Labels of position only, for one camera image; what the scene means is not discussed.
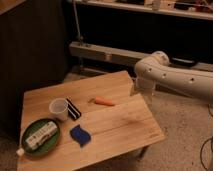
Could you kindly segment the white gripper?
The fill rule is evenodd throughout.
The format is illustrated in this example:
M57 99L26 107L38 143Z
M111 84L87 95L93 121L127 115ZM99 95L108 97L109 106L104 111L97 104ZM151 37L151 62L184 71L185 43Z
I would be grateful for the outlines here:
M151 104L153 101L155 87L156 84L154 81L142 77L135 79L135 90L143 96L148 104Z

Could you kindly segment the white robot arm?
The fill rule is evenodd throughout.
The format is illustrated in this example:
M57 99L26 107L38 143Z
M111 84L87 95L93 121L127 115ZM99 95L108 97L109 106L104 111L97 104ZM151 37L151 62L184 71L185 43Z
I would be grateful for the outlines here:
M136 85L151 89L158 83L213 104L213 72L174 68L169 64L169 57L162 51L156 51L139 60L134 67Z

